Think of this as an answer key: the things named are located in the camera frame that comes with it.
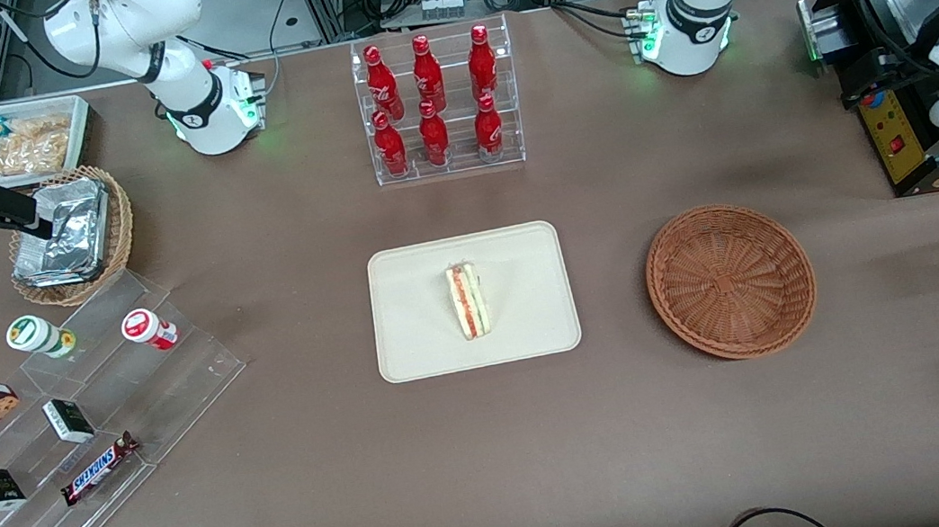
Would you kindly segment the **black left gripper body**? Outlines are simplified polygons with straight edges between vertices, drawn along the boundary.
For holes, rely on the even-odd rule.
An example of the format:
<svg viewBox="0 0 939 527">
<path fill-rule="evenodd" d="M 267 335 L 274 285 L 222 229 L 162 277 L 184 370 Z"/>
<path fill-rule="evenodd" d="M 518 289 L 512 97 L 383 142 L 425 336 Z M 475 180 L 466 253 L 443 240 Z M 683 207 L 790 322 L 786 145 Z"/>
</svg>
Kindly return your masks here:
<svg viewBox="0 0 939 527">
<path fill-rule="evenodd" d="M 897 80 L 890 85 L 891 94 L 901 103 L 939 93 L 939 66 L 930 58 L 935 45 L 936 40 L 886 48 L 886 54 L 895 60 L 897 74 Z"/>
</svg>

